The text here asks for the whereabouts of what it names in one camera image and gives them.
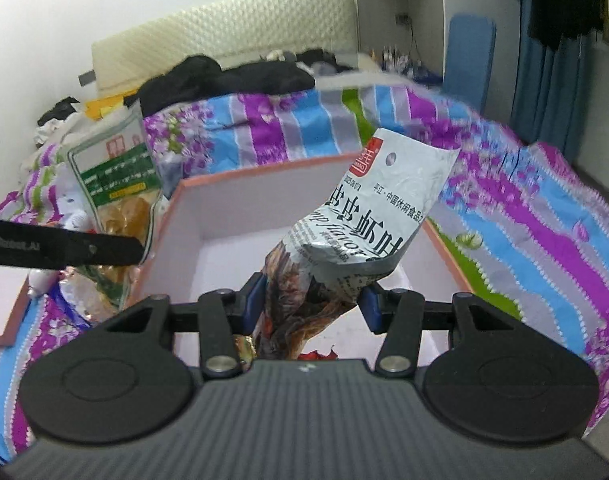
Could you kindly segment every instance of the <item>blue curtain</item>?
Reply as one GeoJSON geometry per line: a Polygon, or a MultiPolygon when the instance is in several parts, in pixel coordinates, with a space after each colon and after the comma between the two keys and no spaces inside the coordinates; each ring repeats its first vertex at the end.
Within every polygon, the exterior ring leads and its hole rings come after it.
{"type": "Polygon", "coordinates": [[[531,0],[522,0],[521,7],[520,56],[510,126],[524,142],[543,140],[573,162],[584,130],[590,38],[563,39],[553,52],[529,37],[531,0]]]}

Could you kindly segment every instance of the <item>snack package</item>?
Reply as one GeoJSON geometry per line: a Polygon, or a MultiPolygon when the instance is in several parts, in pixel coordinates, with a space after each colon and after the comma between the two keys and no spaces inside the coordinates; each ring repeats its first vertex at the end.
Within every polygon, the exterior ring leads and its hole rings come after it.
{"type": "MultiPolygon", "coordinates": [[[[168,201],[144,139],[138,106],[121,108],[93,127],[67,160],[87,200],[99,232],[133,236],[148,256],[156,226],[168,201]]],[[[83,267],[113,306],[123,308],[135,279],[133,267],[83,267]]]]}
{"type": "Polygon", "coordinates": [[[395,270],[458,154],[376,131],[329,200],[267,255],[258,357],[296,359],[362,288],[395,270]]]}

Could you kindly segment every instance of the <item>metal screw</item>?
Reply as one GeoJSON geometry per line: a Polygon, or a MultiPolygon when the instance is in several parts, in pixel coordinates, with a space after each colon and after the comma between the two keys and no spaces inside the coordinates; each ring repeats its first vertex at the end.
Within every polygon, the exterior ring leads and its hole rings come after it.
{"type": "Polygon", "coordinates": [[[228,355],[216,355],[206,361],[206,367],[216,373],[230,372],[237,364],[237,361],[228,355]]]}
{"type": "Polygon", "coordinates": [[[411,361],[401,355],[390,355],[380,361],[380,368],[386,372],[403,372],[411,368],[411,361]]]}

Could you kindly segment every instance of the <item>bed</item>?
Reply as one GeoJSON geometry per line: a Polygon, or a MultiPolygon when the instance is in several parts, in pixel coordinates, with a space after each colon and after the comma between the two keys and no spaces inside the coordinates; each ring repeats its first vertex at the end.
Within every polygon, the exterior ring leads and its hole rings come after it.
{"type": "MultiPolygon", "coordinates": [[[[361,70],[320,77],[306,92],[231,94],[145,118],[163,176],[353,153],[380,126],[435,146],[461,147],[429,221],[476,294],[593,367],[601,386],[589,423],[594,428],[609,410],[609,206],[557,150],[523,146],[508,128],[464,104],[378,73],[356,54],[354,0],[228,0],[100,41],[92,54],[98,92],[106,96],[197,52],[231,66],[274,48],[312,47],[333,51],[361,70]],[[177,155],[174,168],[167,167],[170,152],[177,155]]],[[[57,220],[62,197],[75,194],[66,187],[65,148],[43,148],[24,188],[0,205],[0,218],[57,220]]],[[[16,344],[0,349],[0,462],[31,440],[15,403],[22,370],[78,333],[42,298],[28,308],[16,344]]]]}

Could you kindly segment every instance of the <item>bed sheet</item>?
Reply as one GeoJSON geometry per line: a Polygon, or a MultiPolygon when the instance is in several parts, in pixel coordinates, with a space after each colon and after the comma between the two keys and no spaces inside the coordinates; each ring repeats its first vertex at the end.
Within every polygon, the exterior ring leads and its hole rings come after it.
{"type": "MultiPolygon", "coordinates": [[[[233,94],[168,108],[145,125],[171,184],[197,174],[356,152],[379,126],[438,147],[460,147],[430,221],[476,294],[595,369],[601,394],[590,428],[609,408],[609,207],[554,148],[526,148],[504,126],[413,84],[233,94]]],[[[67,182],[61,150],[45,150],[25,187],[0,205],[0,218],[59,218],[67,182]]],[[[3,459],[27,445],[28,433],[14,429],[25,429],[15,422],[22,420],[16,396],[35,345],[50,351],[76,335],[59,312],[45,312],[41,324],[67,335],[41,343],[27,336],[36,323],[27,315],[24,335],[10,350],[16,360],[0,364],[0,411],[13,407],[0,418],[3,459]]]]}

